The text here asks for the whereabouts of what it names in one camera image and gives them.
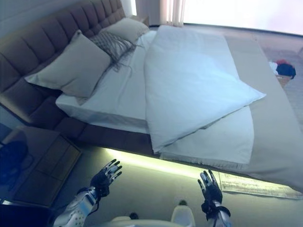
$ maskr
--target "newspaper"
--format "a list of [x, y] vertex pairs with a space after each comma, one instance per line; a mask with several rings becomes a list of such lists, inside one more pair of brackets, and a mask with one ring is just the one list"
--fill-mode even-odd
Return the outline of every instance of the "newspaper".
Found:
[[303, 199], [303, 194], [288, 186], [258, 181], [246, 177], [219, 173], [222, 192], [240, 192], [288, 199]]

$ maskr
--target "patterned pillow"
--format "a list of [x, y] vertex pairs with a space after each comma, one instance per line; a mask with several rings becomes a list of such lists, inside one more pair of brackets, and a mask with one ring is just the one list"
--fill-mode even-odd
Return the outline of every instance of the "patterned pillow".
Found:
[[98, 35], [91, 37], [90, 40], [106, 52], [114, 64], [120, 60], [122, 55], [135, 48], [135, 45], [130, 41], [109, 32], [100, 32]]

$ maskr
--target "white duvet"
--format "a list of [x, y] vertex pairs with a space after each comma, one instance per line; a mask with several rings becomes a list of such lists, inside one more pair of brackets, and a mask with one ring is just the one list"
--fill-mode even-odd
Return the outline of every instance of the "white duvet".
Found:
[[249, 163], [253, 123], [243, 107], [265, 95], [239, 80], [223, 36], [161, 26], [144, 73], [154, 152], [215, 166]]

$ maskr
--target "gray pillow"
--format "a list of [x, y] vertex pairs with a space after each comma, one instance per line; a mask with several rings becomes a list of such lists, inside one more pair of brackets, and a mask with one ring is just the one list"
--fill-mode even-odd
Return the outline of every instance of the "gray pillow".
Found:
[[109, 32], [100, 32], [90, 38], [90, 40], [105, 51], [116, 64], [122, 55], [135, 48], [135, 45], [117, 35]]
[[117, 35], [135, 44], [136, 40], [149, 31], [149, 28], [136, 20], [123, 18], [106, 29], [107, 32]]
[[109, 55], [78, 30], [58, 58], [25, 80], [70, 96], [88, 98], [109, 65]]

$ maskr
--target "dark bag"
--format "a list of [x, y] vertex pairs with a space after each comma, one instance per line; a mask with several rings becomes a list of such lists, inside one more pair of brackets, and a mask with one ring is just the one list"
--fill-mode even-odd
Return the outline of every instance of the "dark bag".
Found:
[[27, 155], [27, 145], [21, 141], [10, 142], [0, 148], [0, 184], [8, 184], [12, 178], [16, 181]]

